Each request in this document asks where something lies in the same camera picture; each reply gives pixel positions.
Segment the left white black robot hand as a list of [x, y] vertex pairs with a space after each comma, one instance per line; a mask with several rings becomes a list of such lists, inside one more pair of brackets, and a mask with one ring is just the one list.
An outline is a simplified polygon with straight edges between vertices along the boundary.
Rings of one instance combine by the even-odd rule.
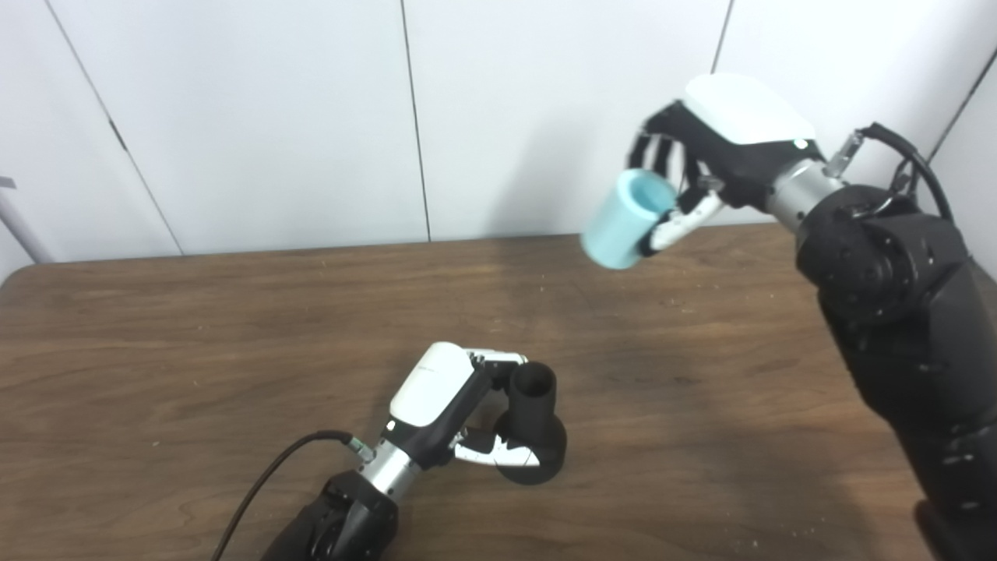
[[435, 342], [421, 356], [391, 402], [382, 437], [420, 470], [452, 459], [496, 468], [539, 468], [537, 452], [510, 436], [467, 426], [492, 392], [509, 390], [524, 355]]

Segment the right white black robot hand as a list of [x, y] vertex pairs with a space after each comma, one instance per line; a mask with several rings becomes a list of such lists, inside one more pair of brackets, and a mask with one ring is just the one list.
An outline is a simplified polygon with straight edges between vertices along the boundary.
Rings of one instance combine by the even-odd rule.
[[683, 96], [642, 123], [628, 167], [666, 178], [676, 146], [683, 152], [685, 188], [638, 238], [643, 258], [675, 244], [724, 207], [763, 212], [781, 175], [826, 163], [815, 128], [768, 86], [739, 74], [691, 79]]

